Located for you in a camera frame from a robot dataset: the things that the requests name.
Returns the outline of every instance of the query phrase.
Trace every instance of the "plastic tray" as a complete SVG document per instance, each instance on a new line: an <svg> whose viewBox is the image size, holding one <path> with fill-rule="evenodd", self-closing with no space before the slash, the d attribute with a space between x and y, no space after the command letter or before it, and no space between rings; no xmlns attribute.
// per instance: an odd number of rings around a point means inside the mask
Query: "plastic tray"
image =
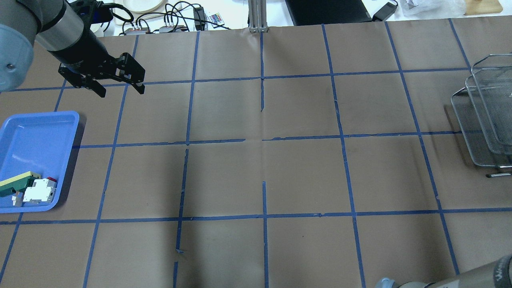
<svg viewBox="0 0 512 288"><path fill-rule="evenodd" d="M512 146L512 54L489 55L471 73L480 97L475 109L479 117L488 118L488 136Z"/></svg>
<svg viewBox="0 0 512 288"><path fill-rule="evenodd" d="M57 204L78 123L74 111L17 114L5 120L0 130L0 180L33 171L57 179L57 188L49 203L14 207L11 197L2 197L0 213L47 211Z"/></svg>
<svg viewBox="0 0 512 288"><path fill-rule="evenodd" d="M473 163L482 167L512 167L510 156L494 154L489 150L467 88L452 96L452 105Z"/></svg>

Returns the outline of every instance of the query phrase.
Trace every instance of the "black cable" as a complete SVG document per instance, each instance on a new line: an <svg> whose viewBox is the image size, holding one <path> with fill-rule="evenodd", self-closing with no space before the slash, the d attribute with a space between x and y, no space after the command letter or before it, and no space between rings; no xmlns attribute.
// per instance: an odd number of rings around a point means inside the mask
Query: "black cable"
<svg viewBox="0 0 512 288"><path fill-rule="evenodd" d="M119 35L121 35L121 34L126 35L126 32L124 31L124 25L125 25L126 23L130 23L130 24L132 24L133 30L135 30L135 25L133 25L133 23L132 23L132 22L124 22L124 23L123 23L123 26L121 26L121 27L122 27L122 29L123 29L123 32L122 32L122 33L120 33Z"/></svg>
<svg viewBox="0 0 512 288"><path fill-rule="evenodd" d="M103 32L105 32L110 27L110 21L107 23L106 28L103 29Z"/></svg>
<svg viewBox="0 0 512 288"><path fill-rule="evenodd" d="M189 2L187 2L187 1L178 1L178 2L174 3L174 6L176 6L176 5L180 4L180 3L185 3L185 4L188 4L188 6L192 6L192 7L193 7L194 5L199 5L199 8L203 7L203 6L202 6L201 4L199 4L199 3L190 4L190 3L189 3Z"/></svg>
<svg viewBox="0 0 512 288"><path fill-rule="evenodd" d="M134 20L132 12L130 10L128 10L125 6L121 5L121 4L118 4L118 3L107 3L107 4L103 4L102 7L107 7L107 8L110 8L110 9L119 8L119 9L123 10L124 12L126 12L128 14L128 16L130 16L130 19L126 19L126 18L123 18L123 17L117 15L116 13L112 12L112 15L114 17L116 17L117 19L119 19L119 20L123 20L124 22L133 22L133 20Z"/></svg>
<svg viewBox="0 0 512 288"><path fill-rule="evenodd" d="M140 29L142 30L142 25L141 25L141 23L140 23L141 21L144 21L144 23L146 23L146 26L147 26L147 32L148 32L149 34L151 34L151 28L150 28L150 25L147 23L147 21L146 21L145 19L140 19L140 20L139 20L139 26L140 26Z"/></svg>
<svg viewBox="0 0 512 288"><path fill-rule="evenodd" d="M181 14L181 11L185 9L185 8L176 9L176 5L177 5L177 4L178 4L178 3L176 3L176 4L174 4L174 5L171 5L171 4L169 4L169 3L165 4L165 13L168 13L168 11L167 11L167 5L169 5L169 6L171 6L171 7L173 8L173 9L171 10L171 12L173 12L173 13L176 15L176 22L177 22L177 23L176 23L176 25L174 26L173 31L174 31L174 30L176 30L176 27L178 26L178 21L180 20L180 19L178 18L178 15L174 12L174 10L176 10L176 12L178 12L178 13L183 17L183 14ZM190 31L190 28L188 27L187 21L185 21L185 20L183 20L183 21L185 22L185 27L187 28L187 30L188 30L188 31Z"/></svg>

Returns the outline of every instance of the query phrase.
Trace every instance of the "stacked wire tray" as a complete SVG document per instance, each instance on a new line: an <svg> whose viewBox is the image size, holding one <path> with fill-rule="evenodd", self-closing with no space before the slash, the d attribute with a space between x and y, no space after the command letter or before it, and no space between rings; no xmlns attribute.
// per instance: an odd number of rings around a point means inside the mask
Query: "stacked wire tray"
<svg viewBox="0 0 512 288"><path fill-rule="evenodd" d="M512 54L476 62L465 88L452 96L473 162L482 167L512 167Z"/></svg>

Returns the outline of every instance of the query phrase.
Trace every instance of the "cable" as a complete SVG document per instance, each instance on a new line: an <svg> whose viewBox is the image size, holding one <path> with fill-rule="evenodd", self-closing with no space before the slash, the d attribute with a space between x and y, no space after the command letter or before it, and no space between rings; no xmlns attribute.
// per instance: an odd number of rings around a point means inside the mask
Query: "cable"
<svg viewBox="0 0 512 288"><path fill-rule="evenodd" d="M195 21L199 21L199 22L203 22L203 23L210 23L212 25L215 25L214 28L218 28L218 27L221 27L221 28L224 28L226 30L231 30L231 28L228 28L224 25L219 25L217 23L214 23L214 22L210 22L210 21L206 21L206 20L201 20L201 19L195 19L195 18L188 18L188 17L182 17L182 16L176 16L176 17L180 17L180 18L183 18L183 19L189 19L189 20L195 20Z"/></svg>
<svg viewBox="0 0 512 288"><path fill-rule="evenodd" d="M130 16L130 19L126 19L126 18L123 18L123 17L117 15L116 13L112 12L112 15L114 17L116 17L117 19L119 19L119 20L123 20L124 22L133 22L133 20L134 20L132 12L130 10L128 10L125 6L121 5L121 4L118 4L118 3L107 3L107 4L103 4L101 6L102 7L107 7L107 8L110 8L110 9L119 8L119 9L123 10L124 12L126 12L128 14L128 16Z"/></svg>
<svg viewBox="0 0 512 288"><path fill-rule="evenodd" d="M110 27L110 21L107 23L106 28L103 29L103 32L105 32Z"/></svg>
<svg viewBox="0 0 512 288"><path fill-rule="evenodd" d="M174 5L171 5L171 4L169 4L169 3L165 4L165 13L168 13L168 11L167 11L167 5L169 5L169 6L171 6L171 7L173 8L173 9L171 10L171 12L173 12L173 13L175 14L176 19L177 19L177 20L176 20L176 22L177 22L177 23L176 23L176 25L174 26L173 31L174 31L174 30L176 29L176 27L178 26L178 21L179 21L178 15L174 12L174 10L176 10L176 11L181 15L181 17L183 17L183 14L181 14L181 11L185 9L185 8L176 9L176 5L177 5L178 3L176 3L176 4L174 4ZM188 27L187 21L185 21L185 20L183 20L183 21L185 22L185 27L187 28L187 30L188 30L188 31L190 31L190 28Z"/></svg>
<svg viewBox="0 0 512 288"><path fill-rule="evenodd" d="M150 28L150 25L147 23L147 21L146 21L145 19L140 19L140 20L139 20L139 26L140 26L140 29L142 29L142 25L140 25L140 22L141 22L141 21L144 21L144 23L146 23L146 26L147 26L147 32L148 32L149 34L151 34L151 28Z"/></svg>
<svg viewBox="0 0 512 288"><path fill-rule="evenodd" d="M130 23L130 24L132 24L133 30L135 30L135 25L133 25L133 23L132 23L132 22L124 22L124 23L123 23L123 26L121 26L121 27L122 27L122 29L123 29L123 32L122 32L122 33L120 33L119 35L121 35L121 34L126 35L126 32L124 31L124 25L125 25L126 23Z"/></svg>

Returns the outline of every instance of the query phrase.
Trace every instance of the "wooden board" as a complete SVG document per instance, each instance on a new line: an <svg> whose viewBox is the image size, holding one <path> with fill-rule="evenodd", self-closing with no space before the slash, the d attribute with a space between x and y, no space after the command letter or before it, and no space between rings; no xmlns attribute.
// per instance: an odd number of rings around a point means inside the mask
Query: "wooden board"
<svg viewBox="0 0 512 288"><path fill-rule="evenodd" d="M503 7L498 0L466 0L465 15L493 14L501 11Z"/></svg>

